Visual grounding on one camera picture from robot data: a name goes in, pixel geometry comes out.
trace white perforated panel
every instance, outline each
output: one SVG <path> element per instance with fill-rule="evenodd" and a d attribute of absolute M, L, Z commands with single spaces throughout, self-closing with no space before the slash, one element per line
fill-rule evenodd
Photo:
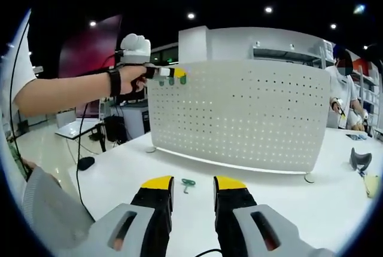
<path fill-rule="evenodd" d="M 234 166 L 314 168 L 329 110 L 326 71 L 268 60 L 178 66 L 186 85 L 148 82 L 154 146 Z"/>

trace gray object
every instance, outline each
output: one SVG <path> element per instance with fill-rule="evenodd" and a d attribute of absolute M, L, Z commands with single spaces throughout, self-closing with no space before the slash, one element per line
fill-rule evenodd
<path fill-rule="evenodd" d="M 315 249 L 299 238 L 297 226 L 267 205 L 256 205 L 233 210 L 245 239 L 249 257 L 331 257 L 335 254 L 328 249 Z M 264 238 L 254 221 L 256 215 L 261 215 L 265 226 L 272 228 L 274 240 L 278 247 L 268 251 Z"/>
<path fill-rule="evenodd" d="M 357 154 L 355 152 L 355 149 L 352 148 L 351 155 L 349 157 L 349 163 L 352 167 L 352 169 L 357 170 L 358 167 L 360 167 L 360 171 L 365 171 L 368 166 L 370 165 L 372 160 L 372 154 Z"/>
<path fill-rule="evenodd" d="M 37 167 L 27 183 L 23 213 L 54 256 L 141 256 L 153 208 L 120 204 L 94 222 L 85 208 Z M 121 251 L 112 246 L 128 217 L 134 216 Z"/>
<path fill-rule="evenodd" d="M 177 67 L 184 85 L 148 81 L 155 147 L 227 166 L 312 171 L 329 112 L 327 71 L 270 60 Z"/>

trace wire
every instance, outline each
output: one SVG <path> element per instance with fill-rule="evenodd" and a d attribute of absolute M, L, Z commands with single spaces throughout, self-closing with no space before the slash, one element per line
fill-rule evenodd
<path fill-rule="evenodd" d="M 106 63 L 109 61 L 109 59 L 113 58 L 115 54 L 108 56 L 105 61 L 102 63 L 101 69 L 106 65 Z"/>
<path fill-rule="evenodd" d="M 110 58 L 114 57 L 114 55 L 115 54 L 110 55 L 110 56 L 108 56 L 105 59 L 105 61 L 102 63 L 101 69 L 105 66 L 105 64 L 107 63 L 107 61 L 109 61 Z M 83 202 L 83 197 L 81 195 L 81 189 L 80 189 L 80 182 L 78 181 L 78 163 L 80 161 L 80 151 L 81 151 L 81 147 L 84 147 L 84 146 L 81 145 L 81 130 L 83 129 L 83 123 L 84 123 L 84 119 L 85 119 L 86 110 L 88 109 L 88 105 L 89 105 L 89 103 L 87 103 L 85 105 L 83 116 L 81 117 L 80 131 L 79 131 L 79 136 L 78 136 L 78 155 L 77 155 L 77 167 L 76 167 L 76 181 L 77 181 L 78 195 L 80 196 L 80 202 L 84 206 L 84 208 L 87 211 L 87 213 L 89 214 L 89 216 L 93 219 L 93 221 L 95 221 L 95 219 L 93 218 L 92 214 L 90 214 L 88 208 L 85 206 L 85 204 Z"/>
<path fill-rule="evenodd" d="M 94 151 L 91 151 L 90 149 L 86 148 L 86 147 L 85 147 L 85 146 L 83 146 L 82 144 L 80 144 L 80 146 L 81 146 L 83 149 L 85 149 L 86 151 L 89 151 L 91 154 L 96 154 L 96 155 L 99 155 L 99 153 L 98 153 L 98 152 L 94 152 Z"/>
<path fill-rule="evenodd" d="M 74 156 L 73 156 L 73 154 L 72 154 L 71 148 L 69 147 L 68 140 L 65 139 L 65 141 L 66 141 L 66 145 L 68 146 L 68 150 L 69 150 L 69 153 L 71 154 L 71 157 L 72 157 L 72 159 L 73 159 L 74 164 L 77 164 L 77 163 L 76 163 L 76 160 L 74 159 Z"/>
<path fill-rule="evenodd" d="M 201 257 L 203 255 L 206 255 L 206 254 L 209 254 L 209 253 L 212 253 L 212 252 L 220 252 L 222 254 L 222 250 L 221 249 L 210 249 L 210 250 L 202 252 L 201 254 L 198 254 L 196 257 Z"/>
<path fill-rule="evenodd" d="M 11 130 L 12 130 L 12 135 L 14 137 L 14 145 L 16 147 L 16 151 L 17 151 L 17 155 L 19 156 L 19 158 L 21 159 L 22 158 L 22 155 L 20 154 L 20 150 L 19 150 L 19 146 L 17 145 L 17 141 L 16 141 L 16 135 L 15 135 L 15 132 L 14 132 L 14 126 L 13 126 L 13 115 L 12 115 L 12 88 L 13 88 L 13 78 L 14 78 L 14 72 L 16 70 L 16 62 L 17 62 L 17 57 L 19 56 L 19 51 L 20 51 L 20 48 L 22 46 L 22 41 L 23 41 L 23 38 L 24 38 L 24 35 L 25 35 L 25 32 L 28 28 L 28 25 L 29 25 L 29 20 L 30 20 L 31 16 L 29 16 L 28 18 L 28 21 L 26 22 L 26 25 L 25 25 L 25 28 L 23 30 L 23 33 L 22 33 L 22 37 L 20 38 L 20 42 L 19 42 L 19 46 L 17 47 L 17 51 L 16 51 L 16 56 L 14 58 L 14 63 L 13 63 L 13 69 L 12 69 L 12 76 L 11 76 L 11 85 L 10 85 L 10 124 L 11 124 Z M 28 181 L 29 177 L 31 176 L 31 173 L 32 171 L 30 169 L 28 169 L 24 163 L 21 163 L 23 168 L 24 168 L 24 171 L 25 171 L 25 175 L 26 175 L 26 180 Z"/>
<path fill-rule="evenodd" d="M 81 204 L 84 206 L 86 212 L 89 214 L 89 216 L 93 219 L 93 221 L 95 221 L 95 219 L 93 218 L 92 214 L 90 214 L 88 208 L 86 208 L 85 204 L 84 204 L 84 201 L 83 201 L 83 197 L 81 196 L 81 189 L 80 189 L 80 182 L 78 181 L 78 164 L 79 164 L 79 161 L 80 161 L 80 151 L 81 151 L 81 129 L 83 128 L 83 123 L 84 123 L 84 119 L 85 119 L 85 113 L 86 113 L 86 110 L 88 108 L 88 105 L 89 103 L 87 103 L 85 105 L 85 109 L 84 109 L 84 112 L 83 112 L 83 116 L 81 118 L 81 124 L 80 124 L 80 131 L 79 131 L 79 136 L 78 136 L 78 152 L 77 152 L 77 166 L 76 166 L 76 180 L 77 180 L 77 189 L 78 189 L 78 195 L 80 196 L 80 202 Z"/>

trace desk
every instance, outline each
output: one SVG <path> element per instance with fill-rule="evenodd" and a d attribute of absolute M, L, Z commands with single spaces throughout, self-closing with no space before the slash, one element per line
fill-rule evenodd
<path fill-rule="evenodd" d="M 345 131 L 327 128 L 312 172 L 315 183 L 309 184 L 302 175 L 233 169 L 158 150 L 148 154 L 148 146 L 150 134 L 95 156 L 95 164 L 78 173 L 81 193 L 98 220 L 120 203 L 130 203 L 148 179 L 175 176 L 173 227 L 167 251 L 171 257 L 195 256 L 219 247 L 214 229 L 214 175 L 245 182 L 258 204 L 270 205 L 296 224 L 301 238 L 310 245 L 341 250 L 371 204 L 362 178 L 348 164 L 351 148 L 358 153 L 371 152 L 370 166 L 376 172 L 382 167 L 383 156 L 383 144 L 377 140 L 354 141 L 345 136 Z M 69 169 L 69 175 L 77 187 L 75 167 Z M 189 194 L 183 193 L 182 178 L 196 181 Z"/>
<path fill-rule="evenodd" d="M 97 134 L 100 137 L 99 141 L 100 141 L 102 152 L 107 151 L 105 147 L 105 138 L 101 132 L 102 122 L 99 119 L 93 119 L 93 118 L 85 119 L 83 121 L 83 127 L 81 128 L 81 132 L 80 132 L 80 126 L 81 126 L 81 118 L 77 118 L 75 121 L 56 130 L 55 133 L 59 136 L 65 137 L 66 139 L 75 140 L 90 131 L 97 130 Z"/>

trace hand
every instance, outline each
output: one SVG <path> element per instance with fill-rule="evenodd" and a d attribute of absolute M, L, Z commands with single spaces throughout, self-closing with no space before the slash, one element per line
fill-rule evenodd
<path fill-rule="evenodd" d="M 23 164 L 28 166 L 31 170 L 34 170 L 36 167 L 37 167 L 37 164 L 31 162 L 31 161 L 28 161 L 24 158 L 22 158 L 22 161 L 23 161 Z"/>
<path fill-rule="evenodd" d="M 125 66 L 120 69 L 121 75 L 121 94 L 129 94 L 133 88 L 131 82 L 139 78 L 136 82 L 137 91 L 141 91 L 146 83 L 146 79 L 142 77 L 146 73 L 144 66 Z"/>
<path fill-rule="evenodd" d="M 335 111 L 337 114 L 341 113 L 341 107 L 339 106 L 338 103 L 333 104 L 333 111 Z"/>

